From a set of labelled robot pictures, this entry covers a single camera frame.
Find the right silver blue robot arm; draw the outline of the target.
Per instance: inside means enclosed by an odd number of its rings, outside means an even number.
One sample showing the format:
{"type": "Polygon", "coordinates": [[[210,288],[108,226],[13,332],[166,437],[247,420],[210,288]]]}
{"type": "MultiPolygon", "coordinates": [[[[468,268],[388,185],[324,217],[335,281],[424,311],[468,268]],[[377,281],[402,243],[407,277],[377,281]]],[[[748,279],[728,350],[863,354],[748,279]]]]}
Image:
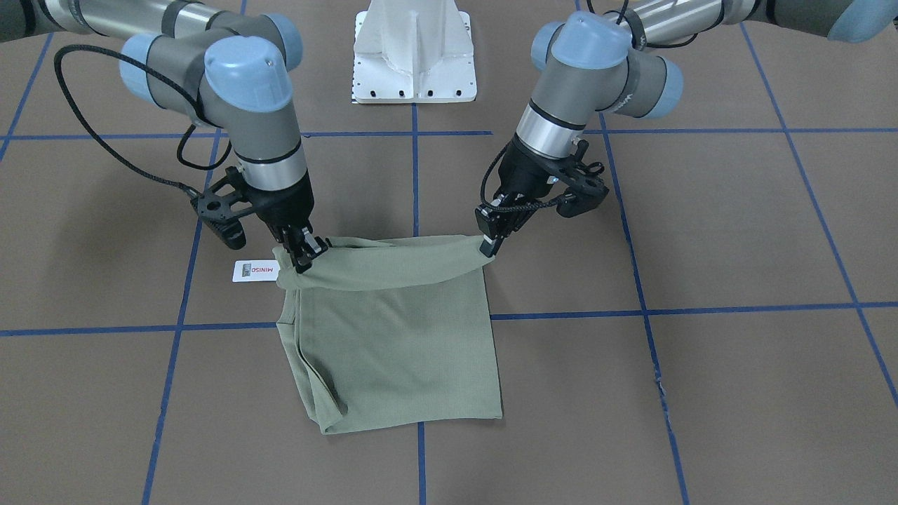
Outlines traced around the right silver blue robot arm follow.
{"type": "Polygon", "coordinates": [[[121,39],[112,52],[131,93],[192,127],[222,129],[236,157],[221,180],[189,196],[198,218],[233,250],[241,218],[257,215],[302,273],[327,251],[312,233],[312,188],[288,75],[304,54],[281,14],[251,17],[199,1],[4,1],[2,41],[53,32],[121,39]]]}

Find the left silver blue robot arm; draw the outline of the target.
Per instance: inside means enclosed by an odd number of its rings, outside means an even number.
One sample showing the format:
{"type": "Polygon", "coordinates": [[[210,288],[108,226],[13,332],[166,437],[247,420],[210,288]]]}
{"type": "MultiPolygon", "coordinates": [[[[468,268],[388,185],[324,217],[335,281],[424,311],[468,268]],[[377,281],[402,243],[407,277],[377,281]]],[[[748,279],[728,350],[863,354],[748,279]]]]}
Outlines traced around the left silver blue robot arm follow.
{"type": "Polygon", "coordinates": [[[543,26],[530,48],[541,76],[513,137],[490,164],[500,185],[475,211],[482,255],[495,256],[537,210],[574,217],[603,202],[604,166],[584,162],[582,134],[597,112],[654,119],[676,108],[683,74],[661,49],[744,20],[859,43],[884,31],[896,10],[894,1],[647,1],[577,11],[543,26]]]}

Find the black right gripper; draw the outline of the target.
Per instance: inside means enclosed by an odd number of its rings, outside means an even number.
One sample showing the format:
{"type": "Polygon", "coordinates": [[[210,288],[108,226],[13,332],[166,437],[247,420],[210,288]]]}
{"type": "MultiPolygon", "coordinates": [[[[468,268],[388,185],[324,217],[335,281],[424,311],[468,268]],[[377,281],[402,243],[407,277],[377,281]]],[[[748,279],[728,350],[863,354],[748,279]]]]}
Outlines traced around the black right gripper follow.
{"type": "Polygon", "coordinates": [[[280,239],[297,274],[311,269],[312,262],[330,249],[327,240],[315,236],[312,230],[310,217],[314,195],[310,176],[304,175],[294,185],[280,191],[263,191],[250,186],[250,204],[273,237],[280,239]]]}

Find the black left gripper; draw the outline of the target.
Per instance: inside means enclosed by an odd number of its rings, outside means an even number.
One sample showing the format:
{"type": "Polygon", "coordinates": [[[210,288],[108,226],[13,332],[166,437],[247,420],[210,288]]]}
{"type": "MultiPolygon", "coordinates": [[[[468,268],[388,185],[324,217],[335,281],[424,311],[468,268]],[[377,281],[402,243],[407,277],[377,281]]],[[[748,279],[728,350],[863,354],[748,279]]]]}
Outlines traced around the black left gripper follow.
{"type": "Polygon", "coordinates": [[[553,176],[543,168],[548,160],[558,159],[536,153],[519,135],[513,135],[502,151],[498,166],[500,186],[491,199],[484,197],[485,181],[481,182],[478,228],[483,234],[482,255],[496,256],[508,232],[519,230],[536,210],[557,206],[561,201],[561,196],[539,201],[551,191],[549,179],[553,176]]]}

